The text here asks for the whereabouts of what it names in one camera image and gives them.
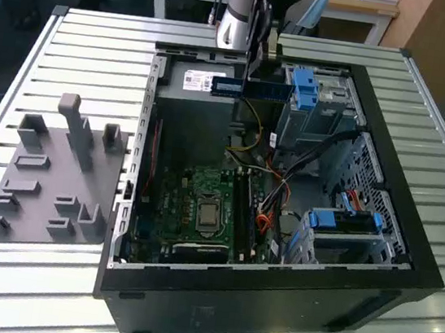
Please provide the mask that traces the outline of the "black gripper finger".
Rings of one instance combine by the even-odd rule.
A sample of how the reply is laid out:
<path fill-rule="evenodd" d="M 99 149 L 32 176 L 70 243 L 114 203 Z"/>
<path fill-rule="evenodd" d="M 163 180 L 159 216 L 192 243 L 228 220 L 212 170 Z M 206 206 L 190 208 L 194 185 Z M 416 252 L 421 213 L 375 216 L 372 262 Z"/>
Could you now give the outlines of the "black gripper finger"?
<path fill-rule="evenodd" d="M 263 75 L 264 66 L 268 61 L 268 38 L 272 26 L 273 11 L 270 3 L 267 0 L 252 0 L 242 92 L 253 76 Z"/>
<path fill-rule="evenodd" d="M 268 80 L 277 69 L 280 67 L 281 63 L 277 58 L 278 50 L 278 39 L 280 33 L 281 22 L 279 20 L 272 20 L 270 29 L 268 31 L 268 36 L 263 44 L 264 50 L 261 57 L 260 63 L 260 79 Z"/>

